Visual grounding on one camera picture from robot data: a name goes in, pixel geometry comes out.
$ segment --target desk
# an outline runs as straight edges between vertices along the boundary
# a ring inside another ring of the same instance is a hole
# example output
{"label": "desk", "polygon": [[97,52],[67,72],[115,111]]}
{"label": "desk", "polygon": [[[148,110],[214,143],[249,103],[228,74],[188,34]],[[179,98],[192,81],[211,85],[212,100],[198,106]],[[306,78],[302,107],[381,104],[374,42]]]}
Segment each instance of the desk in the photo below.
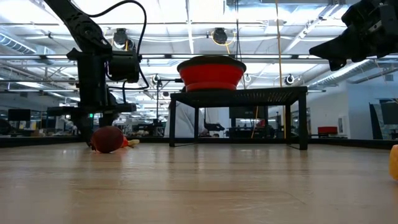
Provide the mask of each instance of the desk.
{"label": "desk", "polygon": [[170,147],[175,147],[175,110],[176,102],[185,103],[195,109],[194,142],[198,142],[199,108],[232,107],[232,106],[286,106],[286,138],[291,143],[291,112],[290,106],[298,101],[298,123],[300,150],[308,148],[307,132],[307,87],[263,88],[236,91],[197,91],[174,93],[170,95]]}

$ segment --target wooden table surface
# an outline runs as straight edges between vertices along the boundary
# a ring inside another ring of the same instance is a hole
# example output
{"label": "wooden table surface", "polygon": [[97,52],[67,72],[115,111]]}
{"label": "wooden table surface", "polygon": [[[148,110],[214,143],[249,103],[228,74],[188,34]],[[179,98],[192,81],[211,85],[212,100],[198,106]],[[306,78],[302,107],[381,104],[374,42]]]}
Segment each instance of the wooden table surface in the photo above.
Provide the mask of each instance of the wooden table surface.
{"label": "wooden table surface", "polygon": [[309,146],[0,149],[0,223],[398,223],[389,151]]}

